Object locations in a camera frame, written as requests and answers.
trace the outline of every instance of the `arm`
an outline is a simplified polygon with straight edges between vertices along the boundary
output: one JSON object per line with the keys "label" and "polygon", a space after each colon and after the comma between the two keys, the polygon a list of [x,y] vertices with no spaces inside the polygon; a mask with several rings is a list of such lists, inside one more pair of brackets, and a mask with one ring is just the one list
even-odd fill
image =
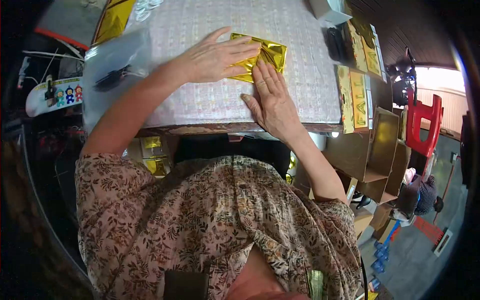
{"label": "arm", "polygon": [[242,99],[256,121],[295,153],[308,173],[315,200],[339,199],[346,203],[340,178],[300,123],[283,75],[262,60],[252,73],[260,101],[249,95],[242,95]]}
{"label": "arm", "polygon": [[147,117],[175,90],[187,82],[216,82],[245,73],[232,64],[258,55],[260,43],[250,36],[217,43],[230,27],[220,28],[124,94],[100,119],[87,139],[81,155],[121,155]]}

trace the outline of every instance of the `brown floral pattern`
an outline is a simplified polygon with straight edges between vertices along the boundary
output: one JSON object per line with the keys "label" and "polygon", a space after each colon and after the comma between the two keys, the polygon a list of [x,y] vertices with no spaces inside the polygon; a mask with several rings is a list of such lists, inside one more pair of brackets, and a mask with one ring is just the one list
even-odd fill
{"label": "brown floral pattern", "polygon": [[156,181],[127,158],[85,155],[75,182],[80,252],[101,298],[161,299],[175,269],[209,272],[208,297],[222,299],[254,243],[285,290],[308,294],[312,270],[329,299],[360,286],[353,212],[308,199],[266,163],[193,160]]}

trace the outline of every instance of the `floor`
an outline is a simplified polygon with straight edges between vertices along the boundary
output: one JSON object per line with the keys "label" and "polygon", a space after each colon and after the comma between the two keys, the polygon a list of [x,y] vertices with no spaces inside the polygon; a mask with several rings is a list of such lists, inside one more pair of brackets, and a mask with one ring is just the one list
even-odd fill
{"label": "floor", "polygon": [[[427,134],[427,131],[422,131],[420,136],[426,137]],[[432,174],[436,178],[438,194],[442,196],[452,166],[451,152],[460,153],[460,142],[440,136],[436,151],[438,159]],[[403,227],[395,240],[390,243],[389,261],[385,264],[385,272],[375,274],[370,267],[375,260],[373,256],[376,250],[373,246],[375,239],[369,238],[372,228],[370,232],[365,232],[359,244],[361,244],[360,251],[369,279],[375,274],[394,299],[422,298],[445,266],[455,244],[457,238],[455,234],[459,232],[463,223],[467,192],[462,185],[460,160],[457,160],[448,193],[444,198],[444,209],[436,221],[436,225],[441,230],[448,228],[454,234],[453,240],[446,245],[440,257],[433,254],[434,244],[421,231],[414,226]],[[434,217],[435,212],[431,211],[424,216],[424,219],[432,223]]]}
{"label": "floor", "polygon": [[38,27],[90,47],[106,2],[107,0],[55,0],[40,19]]}

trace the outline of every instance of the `red plastic chair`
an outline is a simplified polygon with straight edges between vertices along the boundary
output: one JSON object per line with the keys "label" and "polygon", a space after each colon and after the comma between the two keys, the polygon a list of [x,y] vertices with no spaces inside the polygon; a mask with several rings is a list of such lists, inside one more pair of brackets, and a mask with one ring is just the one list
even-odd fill
{"label": "red plastic chair", "polygon": [[[437,145],[438,135],[440,134],[440,124],[444,114],[442,98],[438,95],[433,95],[433,106],[422,104],[418,100],[417,105],[413,106],[413,90],[408,89],[407,93],[407,146],[426,157],[430,157]],[[424,142],[420,139],[421,118],[430,120],[430,130],[427,140]]]}

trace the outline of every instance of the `clear plastic bag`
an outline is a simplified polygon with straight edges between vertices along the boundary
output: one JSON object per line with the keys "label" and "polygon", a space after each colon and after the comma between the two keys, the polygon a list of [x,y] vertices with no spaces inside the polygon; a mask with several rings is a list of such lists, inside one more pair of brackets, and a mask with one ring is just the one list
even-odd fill
{"label": "clear plastic bag", "polygon": [[148,28],[139,28],[91,48],[85,54],[83,119],[92,132],[107,109],[150,71]]}

